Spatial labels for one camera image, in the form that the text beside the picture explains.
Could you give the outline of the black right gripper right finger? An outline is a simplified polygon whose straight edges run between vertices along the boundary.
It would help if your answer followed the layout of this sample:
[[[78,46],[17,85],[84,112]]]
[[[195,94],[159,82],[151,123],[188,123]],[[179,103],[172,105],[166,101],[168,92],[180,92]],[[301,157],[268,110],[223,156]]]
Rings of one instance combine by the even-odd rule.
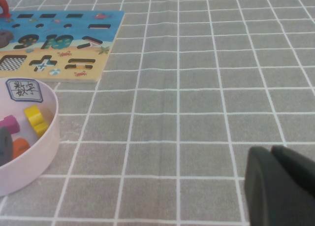
[[[272,155],[291,178],[305,191],[315,196],[315,162],[283,145],[274,145]]]

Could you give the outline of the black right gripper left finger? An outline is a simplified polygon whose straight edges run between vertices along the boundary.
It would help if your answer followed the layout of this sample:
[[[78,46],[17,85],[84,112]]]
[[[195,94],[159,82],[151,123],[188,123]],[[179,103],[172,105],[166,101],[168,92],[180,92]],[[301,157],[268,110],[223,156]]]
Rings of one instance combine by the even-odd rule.
[[[315,197],[260,146],[249,149],[244,190],[252,226],[313,226]]]

